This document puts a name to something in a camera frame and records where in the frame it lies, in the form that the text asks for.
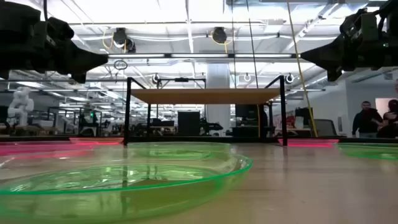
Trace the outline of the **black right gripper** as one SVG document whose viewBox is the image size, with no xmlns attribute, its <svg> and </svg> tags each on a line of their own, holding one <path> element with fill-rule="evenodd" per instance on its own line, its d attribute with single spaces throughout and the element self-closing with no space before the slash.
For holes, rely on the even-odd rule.
<svg viewBox="0 0 398 224">
<path fill-rule="evenodd" d="M 383 46 L 380 40 L 345 40 L 341 35 L 332 42 L 300 54 L 300 57 L 327 70 L 328 81 L 337 81 L 343 71 L 357 68 L 378 70 L 383 65 Z"/>
</svg>

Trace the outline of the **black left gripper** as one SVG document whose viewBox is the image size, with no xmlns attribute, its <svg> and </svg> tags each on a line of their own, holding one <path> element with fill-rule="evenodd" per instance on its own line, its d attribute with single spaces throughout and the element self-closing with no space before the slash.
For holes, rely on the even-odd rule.
<svg viewBox="0 0 398 224">
<path fill-rule="evenodd" d="M 32 62 L 34 70 L 71 75 L 76 82 L 85 83 L 87 71 L 108 62 L 107 55 L 78 48 L 72 41 L 73 36 L 74 31 L 47 34 L 43 48 L 37 49 Z"/>
</svg>

